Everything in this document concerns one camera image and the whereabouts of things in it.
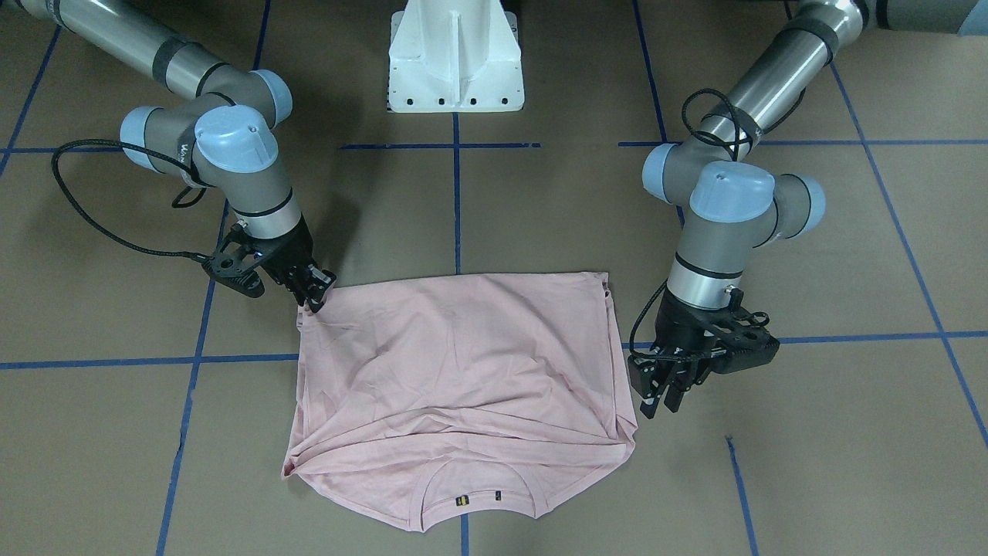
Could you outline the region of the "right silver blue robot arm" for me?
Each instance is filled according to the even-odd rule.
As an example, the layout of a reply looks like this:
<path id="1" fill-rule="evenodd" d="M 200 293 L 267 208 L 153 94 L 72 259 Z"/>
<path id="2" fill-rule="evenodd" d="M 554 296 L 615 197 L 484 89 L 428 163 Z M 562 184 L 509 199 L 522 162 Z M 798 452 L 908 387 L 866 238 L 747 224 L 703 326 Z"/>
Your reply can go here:
<path id="1" fill-rule="evenodd" d="M 55 22 L 182 98 L 173 108 L 137 107 L 119 140 L 71 141 L 54 151 L 52 173 L 72 208 L 59 162 L 77 147 L 118 147 L 135 164 L 184 181 L 186 192 L 215 189 L 234 222 L 213 253 L 170 251 L 200 264 L 216 283 L 262 296 L 260 271 L 318 312 L 336 278 L 318 267 L 312 236 L 289 182 L 274 130 L 293 112 L 278 74 L 242 71 L 127 1 L 18 1 L 15 7 Z"/>

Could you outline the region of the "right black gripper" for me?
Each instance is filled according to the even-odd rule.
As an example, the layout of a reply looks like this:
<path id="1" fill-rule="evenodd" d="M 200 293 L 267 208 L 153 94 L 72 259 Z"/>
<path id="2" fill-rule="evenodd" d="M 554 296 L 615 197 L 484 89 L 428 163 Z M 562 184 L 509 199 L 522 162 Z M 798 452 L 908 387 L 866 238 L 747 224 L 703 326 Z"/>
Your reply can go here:
<path id="1" fill-rule="evenodd" d="M 296 305 L 318 313 L 327 293 L 337 281 L 331 271 L 319 269 L 312 256 L 313 242 L 304 219 L 285 235 L 258 239 L 248 235 L 240 222 L 232 225 L 219 248 L 208 256 L 202 269 L 220 285 L 249 298 L 259 298 L 265 287 L 259 270 L 276 284 L 292 292 Z"/>

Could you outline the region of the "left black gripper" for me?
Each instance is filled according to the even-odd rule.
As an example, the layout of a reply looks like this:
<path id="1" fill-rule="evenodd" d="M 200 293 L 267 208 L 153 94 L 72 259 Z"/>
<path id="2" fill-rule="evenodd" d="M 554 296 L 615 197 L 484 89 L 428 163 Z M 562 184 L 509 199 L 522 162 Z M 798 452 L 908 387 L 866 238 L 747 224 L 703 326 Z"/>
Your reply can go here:
<path id="1" fill-rule="evenodd" d="M 744 292 L 728 290 L 726 307 L 703 310 L 691 307 L 659 287 L 629 332 L 629 383 L 641 398 L 639 412 L 655 418 L 662 402 L 670 412 L 680 411 L 682 398 L 712 375 L 727 375 L 769 364 L 780 341 L 768 331 L 765 312 L 742 306 Z M 655 341 L 646 351 L 635 349 L 635 335 L 656 300 Z"/>

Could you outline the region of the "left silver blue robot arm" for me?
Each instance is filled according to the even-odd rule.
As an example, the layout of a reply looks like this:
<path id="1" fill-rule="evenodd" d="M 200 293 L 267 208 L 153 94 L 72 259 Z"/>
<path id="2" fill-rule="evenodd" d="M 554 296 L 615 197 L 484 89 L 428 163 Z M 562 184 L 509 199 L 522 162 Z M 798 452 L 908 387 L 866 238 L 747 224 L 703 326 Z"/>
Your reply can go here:
<path id="1" fill-rule="evenodd" d="M 780 339 L 770 316 L 744 306 L 742 281 L 762 247 L 797 239 L 824 218 L 821 183 L 779 173 L 754 154 L 804 102 L 837 56 L 872 29 L 986 35 L 984 1 L 798 1 L 761 56 L 728 90 L 702 88 L 682 102 L 687 137 L 645 159 L 641 183 L 682 213 L 682 236 L 665 281 L 645 305 L 654 337 L 629 334 L 629 383 L 640 412 L 677 412 L 692 388 L 773 361 Z"/>

